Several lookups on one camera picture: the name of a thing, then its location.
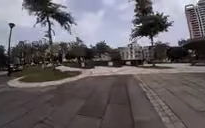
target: sky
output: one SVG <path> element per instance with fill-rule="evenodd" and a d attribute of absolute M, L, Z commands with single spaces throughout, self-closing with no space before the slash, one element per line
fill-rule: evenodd
<path fill-rule="evenodd" d="M 126 46 L 130 43 L 134 3 L 129 0 L 53 0 L 67 6 L 75 18 L 77 26 L 72 27 L 72 35 L 55 24 L 54 42 L 72 41 L 80 37 L 85 44 L 94 45 L 105 40 L 112 47 Z M 174 21 L 169 32 L 161 33 L 155 41 L 177 45 L 180 39 L 189 38 L 187 21 L 184 13 L 186 4 L 195 4 L 197 0 L 153 0 L 154 11 L 169 15 Z M 7 47 L 9 27 L 13 22 L 12 46 L 20 40 L 35 41 L 42 39 L 45 28 L 34 27 L 36 17 L 22 9 L 22 0 L 0 0 L 0 45 Z M 138 40 L 142 46 L 150 44 L 146 38 Z"/>

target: pole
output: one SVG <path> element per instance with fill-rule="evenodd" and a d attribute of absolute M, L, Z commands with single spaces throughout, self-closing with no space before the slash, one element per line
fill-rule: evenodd
<path fill-rule="evenodd" d="M 8 46 L 8 76 L 11 74 L 10 69 L 10 43 L 11 43 L 11 35 L 12 35 L 12 28 L 10 28 L 10 34 L 9 34 L 9 46 Z"/>

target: grass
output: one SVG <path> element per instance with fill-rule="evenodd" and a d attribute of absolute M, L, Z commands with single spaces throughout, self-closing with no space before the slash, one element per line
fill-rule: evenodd
<path fill-rule="evenodd" d="M 14 74 L 16 77 L 25 76 L 20 79 L 22 82 L 32 83 L 32 82 L 47 82 L 47 81 L 56 81 L 69 77 L 74 77 L 80 75 L 79 71 L 67 71 L 60 72 L 58 70 L 52 71 L 51 68 L 41 69 L 41 67 L 28 67 L 21 72 Z"/>
<path fill-rule="evenodd" d="M 173 69 L 173 67 L 168 66 L 138 66 L 139 68 L 145 68 L 145 69 Z"/>

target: paved plaza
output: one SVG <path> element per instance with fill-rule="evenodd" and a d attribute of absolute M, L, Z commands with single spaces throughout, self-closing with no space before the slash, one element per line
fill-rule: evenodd
<path fill-rule="evenodd" d="M 204 68 L 126 69 L 35 88 L 0 78 L 0 128 L 205 128 Z"/>

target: street lamp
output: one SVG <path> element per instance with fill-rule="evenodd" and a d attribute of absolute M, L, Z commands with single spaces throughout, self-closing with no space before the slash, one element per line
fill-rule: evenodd
<path fill-rule="evenodd" d="M 10 74 L 11 74 L 11 70 L 10 70 L 10 43 L 11 43 L 12 30 L 15 27 L 15 24 L 9 23 L 9 27 L 10 27 L 10 33 L 9 33 L 9 46 L 8 46 L 8 76 L 10 76 Z"/>

